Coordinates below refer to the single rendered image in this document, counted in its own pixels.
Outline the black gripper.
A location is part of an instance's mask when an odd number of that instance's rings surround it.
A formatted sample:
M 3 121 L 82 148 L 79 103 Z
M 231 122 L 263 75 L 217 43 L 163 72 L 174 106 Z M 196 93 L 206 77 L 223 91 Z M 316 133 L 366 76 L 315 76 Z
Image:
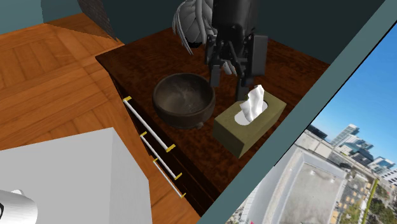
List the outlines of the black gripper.
M 243 101 L 256 76 L 265 74 L 268 37 L 255 34 L 259 0 L 214 0 L 212 26 L 217 35 L 208 34 L 205 64 L 212 87 L 220 81 L 222 60 L 236 60 L 238 82 L 235 100 Z

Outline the grey leafy plant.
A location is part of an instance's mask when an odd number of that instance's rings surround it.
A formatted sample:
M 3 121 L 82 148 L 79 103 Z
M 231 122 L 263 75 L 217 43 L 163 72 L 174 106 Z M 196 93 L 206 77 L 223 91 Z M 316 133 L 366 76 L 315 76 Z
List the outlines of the grey leafy plant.
M 172 30 L 190 55 L 192 48 L 206 44 L 208 34 L 218 34 L 212 26 L 212 7 L 214 0 L 183 0 L 173 19 Z

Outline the dark brown bowl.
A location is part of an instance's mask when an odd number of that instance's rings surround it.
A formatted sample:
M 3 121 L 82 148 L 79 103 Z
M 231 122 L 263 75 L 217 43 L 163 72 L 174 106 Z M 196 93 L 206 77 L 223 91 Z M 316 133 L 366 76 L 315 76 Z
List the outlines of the dark brown bowl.
M 153 89 L 158 117 L 177 129 L 199 129 L 214 111 L 216 94 L 207 79 L 193 73 L 176 73 L 161 79 Z

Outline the olive green tissue box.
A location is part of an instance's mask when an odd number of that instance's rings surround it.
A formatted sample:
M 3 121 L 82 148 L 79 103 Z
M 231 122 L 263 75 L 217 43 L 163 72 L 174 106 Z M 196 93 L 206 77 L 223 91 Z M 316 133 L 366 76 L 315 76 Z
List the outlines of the olive green tissue box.
M 285 107 L 285 102 L 256 85 L 214 119 L 212 136 L 240 158 L 278 121 Z

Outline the dark wooden chest of drawers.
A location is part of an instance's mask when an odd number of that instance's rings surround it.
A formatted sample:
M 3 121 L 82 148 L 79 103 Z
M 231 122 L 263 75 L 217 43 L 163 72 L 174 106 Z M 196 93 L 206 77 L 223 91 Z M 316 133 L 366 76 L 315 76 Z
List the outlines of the dark wooden chest of drawers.
M 188 52 L 172 29 L 166 29 L 97 56 L 121 98 L 128 99 L 129 115 L 143 136 L 150 155 L 178 176 L 175 184 L 199 215 L 203 215 L 267 140 L 261 138 L 240 158 L 233 156 L 212 135 L 213 119 L 200 129 L 176 129 L 156 114 L 155 85 L 174 73 L 208 77 L 204 49 Z M 276 41 L 268 42 L 265 75 L 255 79 L 285 102 L 285 119 L 328 68 L 327 63 Z

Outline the window with city view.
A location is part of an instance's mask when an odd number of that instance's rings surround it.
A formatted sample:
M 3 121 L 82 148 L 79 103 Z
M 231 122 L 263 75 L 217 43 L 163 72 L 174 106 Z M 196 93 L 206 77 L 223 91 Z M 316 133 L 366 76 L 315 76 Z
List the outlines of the window with city view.
M 371 175 L 397 162 L 397 25 L 226 224 L 361 224 Z

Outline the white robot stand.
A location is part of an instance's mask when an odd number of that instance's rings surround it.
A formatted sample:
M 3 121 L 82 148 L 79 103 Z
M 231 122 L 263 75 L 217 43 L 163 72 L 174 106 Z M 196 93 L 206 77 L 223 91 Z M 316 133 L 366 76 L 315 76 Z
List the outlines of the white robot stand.
M 0 224 L 153 224 L 148 179 L 113 128 L 1 150 Z

